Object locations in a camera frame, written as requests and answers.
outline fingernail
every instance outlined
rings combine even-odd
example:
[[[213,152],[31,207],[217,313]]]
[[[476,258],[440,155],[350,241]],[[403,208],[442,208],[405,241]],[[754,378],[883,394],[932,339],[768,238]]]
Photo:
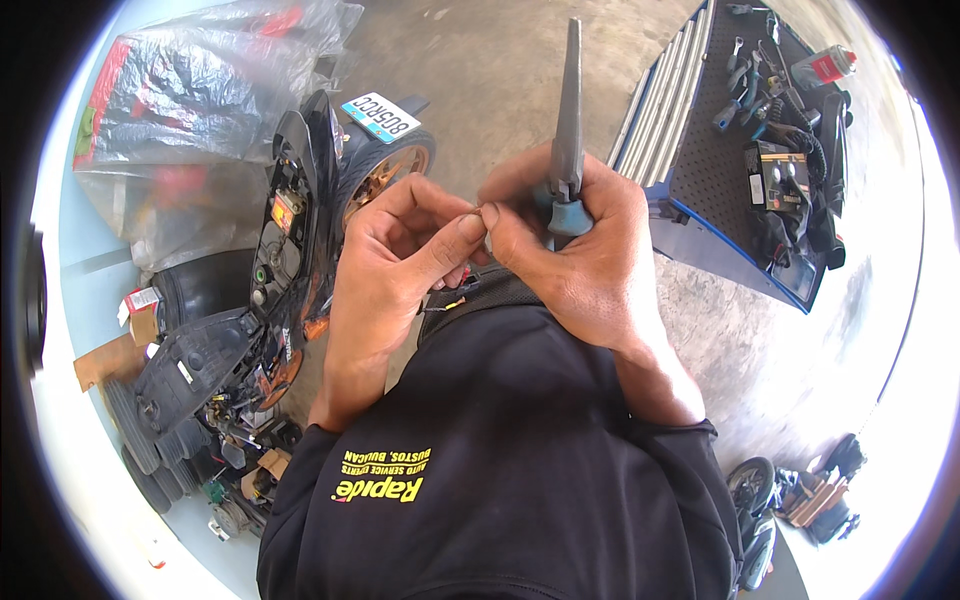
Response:
[[[495,203],[487,203],[480,210],[483,215],[483,224],[487,226],[487,230],[493,229],[500,219],[500,209],[496,207]]]
[[[483,219],[471,213],[464,215],[464,217],[460,219],[460,223],[457,224],[457,229],[468,242],[472,243],[487,234],[487,228],[484,227],[483,223]]]

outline black sweatshirt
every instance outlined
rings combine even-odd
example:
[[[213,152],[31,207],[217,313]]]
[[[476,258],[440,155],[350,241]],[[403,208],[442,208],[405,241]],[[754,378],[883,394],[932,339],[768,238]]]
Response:
[[[610,351],[544,308],[465,315],[347,432],[306,430],[260,593],[728,598],[741,552],[715,437],[631,418]]]

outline concrete floor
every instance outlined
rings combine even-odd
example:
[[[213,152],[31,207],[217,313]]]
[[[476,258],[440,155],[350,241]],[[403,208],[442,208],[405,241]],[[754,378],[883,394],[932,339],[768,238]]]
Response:
[[[431,178],[474,201],[501,160],[552,137],[565,21],[584,22],[584,134],[605,158],[636,78],[699,0],[361,1],[348,41],[357,66],[338,99],[375,90],[432,101],[420,119],[438,140]],[[882,42],[845,0],[771,2],[811,46],[843,43],[858,73],[844,225],[847,265],[824,279],[810,315],[718,276],[657,257],[660,313],[720,431],[723,469],[762,454],[805,467],[871,414],[903,334],[922,230],[910,105]],[[415,351],[392,358],[390,385]],[[283,406],[305,420],[320,383],[314,343]]]

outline gold wheel rim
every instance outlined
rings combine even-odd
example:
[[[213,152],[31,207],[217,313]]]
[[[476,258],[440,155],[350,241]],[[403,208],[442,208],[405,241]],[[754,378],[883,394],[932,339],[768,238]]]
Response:
[[[387,189],[393,178],[401,178],[411,173],[424,173],[430,164],[430,151],[425,146],[407,146],[391,153],[373,167],[360,180],[344,208],[344,218],[341,223],[347,229],[347,221],[357,210],[360,210]]]

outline stacked tire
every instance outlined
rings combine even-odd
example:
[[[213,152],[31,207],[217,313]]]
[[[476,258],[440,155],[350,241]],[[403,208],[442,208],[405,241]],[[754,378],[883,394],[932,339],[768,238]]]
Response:
[[[163,515],[174,502],[200,488],[200,475],[190,459],[210,444],[212,436],[198,420],[188,419],[153,443],[140,431],[131,387],[109,381],[103,390],[107,410],[123,439],[123,463],[150,506]]]

